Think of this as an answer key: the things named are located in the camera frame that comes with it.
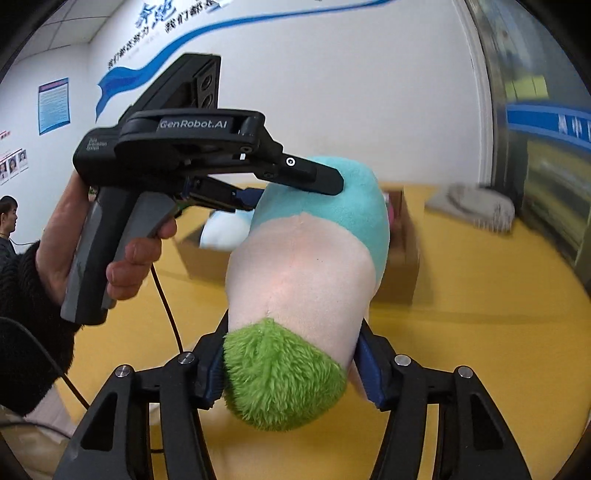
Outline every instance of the gray handle grip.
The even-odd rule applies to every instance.
[[[155,236],[176,211],[176,201],[163,193],[101,189],[74,255],[61,317],[80,325],[103,323],[115,306],[106,292],[107,266],[124,258],[132,239]]]

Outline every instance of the black cable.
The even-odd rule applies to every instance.
[[[12,320],[10,318],[0,316],[0,321],[8,323],[9,325],[13,325],[13,326],[17,327],[20,331],[27,334],[27,336],[35,343],[35,345],[37,345],[37,348],[43,353],[43,355],[45,355],[45,358],[47,358],[48,362],[51,363],[51,366],[54,368],[54,370],[57,372],[57,374],[62,378],[62,380],[66,383],[68,388],[70,388],[70,391],[74,394],[74,396],[78,399],[78,401],[82,404],[82,406],[86,410],[88,410],[88,408],[90,407],[88,402],[84,399],[82,394],[78,391],[78,389],[70,381],[70,379],[67,377],[67,375],[64,373],[64,371],[60,368],[60,366],[57,364],[57,362],[53,359],[53,357],[49,354],[49,352],[45,349],[45,347],[41,344],[41,342],[39,340],[37,340],[35,335],[33,335],[25,326],[21,325],[16,320]]]
[[[37,243],[37,242],[30,242],[28,244],[18,244],[10,237],[8,237],[8,239],[12,242],[13,245],[16,245],[18,247],[26,247],[27,245],[35,245]]]
[[[8,420],[8,421],[0,421],[0,430],[8,429],[10,427],[37,427],[43,430],[48,430],[53,433],[57,433],[58,435],[64,437],[67,440],[72,440],[67,433],[57,429],[51,425],[47,425],[45,423],[39,423],[37,421],[26,421],[26,420]]]
[[[178,352],[183,353],[183,343],[181,341],[181,336],[178,333],[177,324],[174,322],[173,312],[170,311],[170,307],[168,306],[168,301],[166,300],[166,296],[164,295],[164,291],[162,290],[162,286],[160,285],[160,280],[158,280],[158,274],[156,273],[156,269],[154,265],[150,267],[150,271],[152,272],[152,277],[154,277],[154,282],[156,283],[156,288],[158,289],[158,293],[160,294],[160,299],[162,300],[162,304],[164,305],[164,309],[166,310],[166,314],[168,315],[168,319],[170,321],[170,326],[173,328],[174,338],[176,338]]]

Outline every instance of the green fuzzy part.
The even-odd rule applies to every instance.
[[[265,318],[224,341],[228,409],[259,430],[284,432],[317,419],[345,393],[341,366]]]

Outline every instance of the cardboard box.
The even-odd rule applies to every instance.
[[[394,207],[396,221],[390,231],[386,270],[373,302],[410,304],[413,302],[419,268],[417,238],[402,190],[386,193]],[[191,278],[223,286],[230,252],[199,248],[203,225],[207,219],[206,210],[201,217],[201,225],[183,240],[176,242],[178,253]]]
[[[389,195],[395,218],[390,227],[390,246],[386,270],[372,303],[413,302],[420,265],[420,250],[413,221],[402,190],[384,192]]]
[[[195,231],[176,242],[178,253],[189,277],[224,286],[231,252],[199,248],[205,222],[206,219]]]

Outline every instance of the human hand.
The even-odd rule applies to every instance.
[[[35,257],[39,278],[49,298],[58,305],[64,302],[68,275],[90,208],[89,188],[74,172],[43,231]],[[107,293],[114,300],[137,295],[152,263],[160,258],[162,241],[174,236],[174,219],[166,222],[156,238],[136,238],[125,248],[124,260],[111,263],[105,272]]]

